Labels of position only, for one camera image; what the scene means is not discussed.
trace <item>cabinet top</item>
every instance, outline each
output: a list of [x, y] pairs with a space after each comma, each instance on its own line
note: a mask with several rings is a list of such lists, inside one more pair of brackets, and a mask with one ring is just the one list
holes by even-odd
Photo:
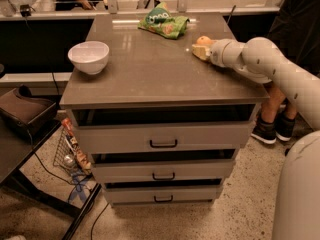
[[231, 69], [221, 69], [192, 54], [203, 35], [234, 38], [217, 13], [183, 14], [187, 30], [178, 40], [137, 28], [145, 15], [98, 15], [87, 40], [110, 47], [106, 68], [97, 75], [74, 69], [61, 99], [65, 109], [208, 104], [253, 104], [268, 95]]

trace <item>person's leg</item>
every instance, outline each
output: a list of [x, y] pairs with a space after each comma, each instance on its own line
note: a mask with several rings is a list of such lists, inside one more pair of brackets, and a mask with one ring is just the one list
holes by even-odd
[[288, 102], [283, 114], [286, 118], [294, 120], [298, 114], [298, 111], [295, 106], [293, 106], [290, 102]]
[[273, 123], [286, 96], [273, 82], [268, 85], [267, 91], [270, 98], [261, 104], [260, 117], [266, 123]]
[[295, 118], [298, 111], [290, 102], [286, 105], [284, 111], [277, 117], [275, 121], [276, 136], [282, 141], [291, 139]]
[[261, 112], [251, 136], [266, 144], [274, 144], [276, 142], [275, 119], [286, 96], [274, 83], [265, 87], [270, 98], [261, 104]]

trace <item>black shoe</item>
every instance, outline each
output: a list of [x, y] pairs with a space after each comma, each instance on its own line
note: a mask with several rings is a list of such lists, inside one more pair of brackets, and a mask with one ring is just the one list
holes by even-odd
[[276, 136], [279, 140], [289, 141], [292, 137], [295, 119], [288, 119], [283, 113], [281, 113], [276, 121]]
[[276, 142], [276, 131], [274, 123], [266, 123], [260, 117], [257, 120], [257, 125], [254, 127], [251, 136], [266, 144], [274, 144]]

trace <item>green snack bag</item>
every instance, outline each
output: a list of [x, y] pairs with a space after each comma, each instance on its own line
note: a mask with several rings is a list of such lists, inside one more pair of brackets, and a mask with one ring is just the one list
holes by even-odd
[[142, 19], [138, 28], [157, 33], [168, 39], [178, 39], [187, 29], [188, 17], [172, 17], [168, 11], [167, 4], [162, 2], [152, 9], [144, 19]]

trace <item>dark drawer gap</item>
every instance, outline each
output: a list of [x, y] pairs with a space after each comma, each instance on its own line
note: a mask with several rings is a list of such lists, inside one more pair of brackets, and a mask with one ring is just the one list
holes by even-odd
[[231, 159], [235, 149], [93, 154], [95, 164]]
[[105, 184], [105, 187], [107, 189], [116, 189], [116, 188], [219, 186], [220, 184], [221, 184], [221, 179], [203, 179], [203, 180], [175, 180], [175, 181], [107, 183], [107, 184]]
[[73, 110], [79, 126], [249, 120], [254, 104]]

